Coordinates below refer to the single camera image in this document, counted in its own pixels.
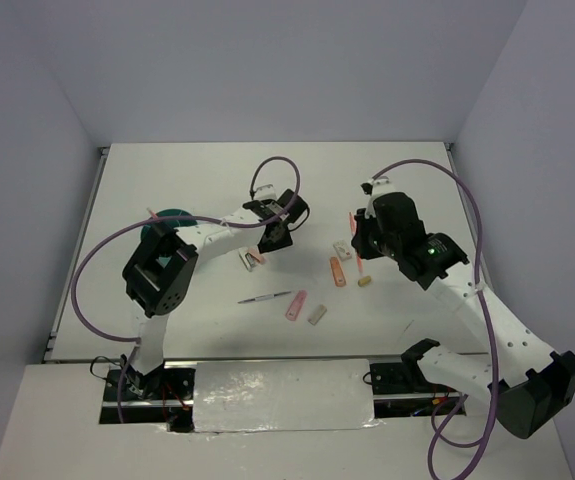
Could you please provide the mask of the grey slim pen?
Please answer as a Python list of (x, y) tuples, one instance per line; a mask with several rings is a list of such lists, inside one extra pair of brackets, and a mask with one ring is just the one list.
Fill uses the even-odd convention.
[(263, 301), (273, 300), (276, 298), (281, 298), (284, 296), (289, 296), (293, 293), (294, 293), (293, 291), (281, 291), (281, 292), (276, 292), (276, 293), (264, 294), (264, 295), (255, 296), (255, 297), (240, 300), (237, 302), (237, 304), (238, 305), (244, 305), (244, 304), (250, 304), (250, 303), (263, 302)]

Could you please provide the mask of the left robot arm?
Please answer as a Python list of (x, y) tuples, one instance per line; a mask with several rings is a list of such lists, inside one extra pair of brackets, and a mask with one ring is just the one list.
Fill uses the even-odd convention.
[(142, 399), (162, 389), (167, 323), (184, 301), (199, 266), (249, 247), (261, 254), (287, 248), (293, 244), (295, 223), (309, 214), (306, 201), (287, 189), (279, 197), (271, 192), (250, 200), (214, 223), (152, 224), (122, 272), (139, 339), (126, 367), (127, 387)]

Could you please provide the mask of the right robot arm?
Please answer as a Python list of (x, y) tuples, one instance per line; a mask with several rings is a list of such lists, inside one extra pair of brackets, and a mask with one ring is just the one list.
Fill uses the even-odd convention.
[(495, 295), (475, 284), (465, 252), (444, 233), (428, 233), (414, 201), (402, 192), (373, 192), (355, 214), (352, 245), (364, 260), (389, 258), (457, 317), (496, 363), (482, 363), (423, 339), (401, 356), (403, 383), (413, 391), (449, 386), (496, 408), (497, 421), (527, 439), (575, 394), (575, 354), (557, 352)]

